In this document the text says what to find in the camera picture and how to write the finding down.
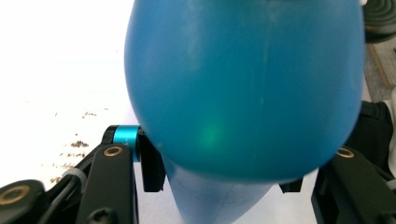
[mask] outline blue balloon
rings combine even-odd
[[[126,81],[169,161],[208,178],[283,182],[349,136],[363,47],[357,0],[135,0]]]

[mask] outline white surface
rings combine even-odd
[[[369,88],[367,87],[367,82],[366,82],[366,79],[364,78],[364,76],[363,76],[363,91],[361,94],[361,99],[364,101],[372,102]]]
[[[123,74],[123,41],[133,1],[0,3],[0,187],[34,178],[47,188],[111,124],[136,124]],[[88,147],[70,147],[83,141]],[[75,157],[65,153],[73,152]],[[183,223],[169,186],[142,192],[141,223]],[[310,195],[274,186],[236,223],[316,223]]]

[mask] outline brass screw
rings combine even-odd
[[[0,204],[10,204],[15,203],[22,199],[29,193],[29,186],[27,185],[20,185],[11,189],[8,189],[0,194]]]

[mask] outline inflated balloon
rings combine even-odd
[[[135,0],[134,112],[173,164],[274,183],[323,165],[361,105],[358,0]]]

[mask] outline blue metal part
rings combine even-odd
[[[138,162],[136,151],[138,125],[120,125],[114,133],[113,143],[124,144],[131,148],[134,162]]]

